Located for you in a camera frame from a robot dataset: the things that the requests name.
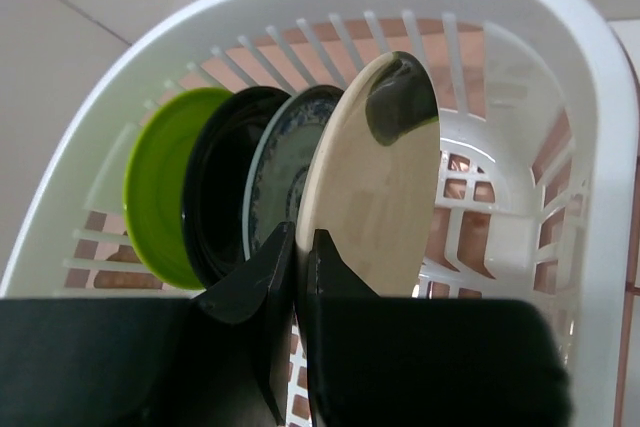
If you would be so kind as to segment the green plate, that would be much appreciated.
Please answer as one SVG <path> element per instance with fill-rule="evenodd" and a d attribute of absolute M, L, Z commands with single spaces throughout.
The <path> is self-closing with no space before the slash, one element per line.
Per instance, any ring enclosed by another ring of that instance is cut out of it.
<path fill-rule="evenodd" d="M 161 281 L 200 290 L 183 236 L 181 196 L 200 131 L 232 92 L 197 88 L 157 109 L 131 150 L 123 181 L 126 231 L 141 262 Z"/>

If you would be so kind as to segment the cream plate with black motif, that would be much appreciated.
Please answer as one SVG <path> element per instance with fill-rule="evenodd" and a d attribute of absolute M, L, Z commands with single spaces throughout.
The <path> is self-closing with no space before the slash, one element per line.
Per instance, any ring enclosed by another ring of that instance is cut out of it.
<path fill-rule="evenodd" d="M 296 222 L 297 257 L 326 230 L 341 259 L 375 293 L 417 284 L 440 168 L 431 79 L 407 52 L 380 55 L 351 82 L 311 161 Z"/>

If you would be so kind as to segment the blue floral plate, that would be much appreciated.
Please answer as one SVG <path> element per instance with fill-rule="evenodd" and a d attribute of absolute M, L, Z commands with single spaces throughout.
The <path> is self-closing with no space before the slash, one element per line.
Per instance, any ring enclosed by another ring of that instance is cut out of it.
<path fill-rule="evenodd" d="M 344 91 L 302 90 L 279 107 L 254 152 L 242 203 L 242 247 L 254 255 L 281 222 L 294 222 L 307 172 L 324 127 Z"/>

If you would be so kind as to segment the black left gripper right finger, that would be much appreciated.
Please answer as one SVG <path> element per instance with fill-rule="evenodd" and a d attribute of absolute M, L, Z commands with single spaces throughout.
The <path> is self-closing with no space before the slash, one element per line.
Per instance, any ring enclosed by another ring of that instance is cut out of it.
<path fill-rule="evenodd" d="M 315 233 L 305 349 L 317 426 L 566 426 L 552 333 L 512 299 L 382 297 Z"/>

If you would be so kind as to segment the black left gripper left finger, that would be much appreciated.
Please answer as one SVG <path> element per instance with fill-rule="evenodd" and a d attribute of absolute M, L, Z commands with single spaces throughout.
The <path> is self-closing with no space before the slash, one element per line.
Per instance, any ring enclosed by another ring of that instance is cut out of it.
<path fill-rule="evenodd" d="M 5 426 L 280 426 L 294 226 L 194 298 L 1 304 Z"/>

